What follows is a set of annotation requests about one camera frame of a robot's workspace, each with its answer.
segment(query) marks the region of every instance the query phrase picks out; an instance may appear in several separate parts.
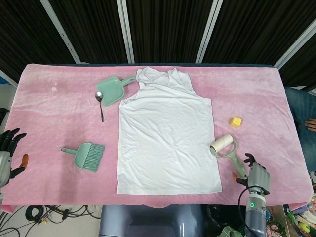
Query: lint roller paper roll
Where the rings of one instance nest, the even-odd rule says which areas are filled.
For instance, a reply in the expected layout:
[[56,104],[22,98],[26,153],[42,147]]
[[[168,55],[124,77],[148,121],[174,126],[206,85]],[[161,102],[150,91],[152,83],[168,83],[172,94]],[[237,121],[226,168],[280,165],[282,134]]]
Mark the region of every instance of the lint roller paper roll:
[[218,140],[211,143],[211,146],[214,148],[216,152],[219,152],[224,147],[228,146],[233,142],[233,137],[230,134],[226,134],[219,138]]

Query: green hand brush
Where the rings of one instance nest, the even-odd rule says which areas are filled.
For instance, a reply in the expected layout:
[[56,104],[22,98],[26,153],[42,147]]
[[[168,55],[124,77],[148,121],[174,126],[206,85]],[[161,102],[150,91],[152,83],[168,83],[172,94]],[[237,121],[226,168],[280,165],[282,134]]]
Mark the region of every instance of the green hand brush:
[[104,152],[105,146],[95,145],[90,142],[83,143],[78,150],[62,147],[62,152],[75,155],[75,165],[80,169],[96,172]]

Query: black curtain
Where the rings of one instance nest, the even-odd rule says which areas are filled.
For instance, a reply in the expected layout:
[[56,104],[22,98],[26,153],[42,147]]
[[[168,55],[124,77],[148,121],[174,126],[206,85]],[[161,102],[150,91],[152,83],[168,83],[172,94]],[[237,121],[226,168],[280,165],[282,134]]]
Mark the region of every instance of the black curtain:
[[280,69],[286,86],[316,87],[316,35],[313,35]]
[[0,32],[0,69],[15,82],[29,63],[74,63],[39,0],[0,0]]
[[211,0],[127,0],[135,63],[194,63]]
[[203,62],[274,65],[315,18],[315,0],[224,0]]
[[49,0],[81,61],[127,63],[116,0]]

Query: person's hand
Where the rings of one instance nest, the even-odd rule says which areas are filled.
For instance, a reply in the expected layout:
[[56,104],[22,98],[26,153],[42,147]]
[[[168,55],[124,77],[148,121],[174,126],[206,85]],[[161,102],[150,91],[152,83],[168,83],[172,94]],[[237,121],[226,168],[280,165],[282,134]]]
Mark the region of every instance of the person's hand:
[[316,119],[310,118],[305,122],[305,126],[308,127],[308,130],[316,132]]

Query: metal spoon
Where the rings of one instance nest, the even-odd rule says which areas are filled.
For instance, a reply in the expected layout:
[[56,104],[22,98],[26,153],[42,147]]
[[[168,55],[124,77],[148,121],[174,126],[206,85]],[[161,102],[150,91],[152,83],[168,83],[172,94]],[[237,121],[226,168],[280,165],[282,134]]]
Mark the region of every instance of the metal spoon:
[[99,101],[100,103],[100,110],[101,110],[101,120],[102,122],[104,122],[104,117],[103,117],[103,112],[102,112],[102,106],[101,106],[101,101],[103,99],[103,94],[100,91],[97,91],[97,93],[95,93],[95,98],[97,99],[97,101]]

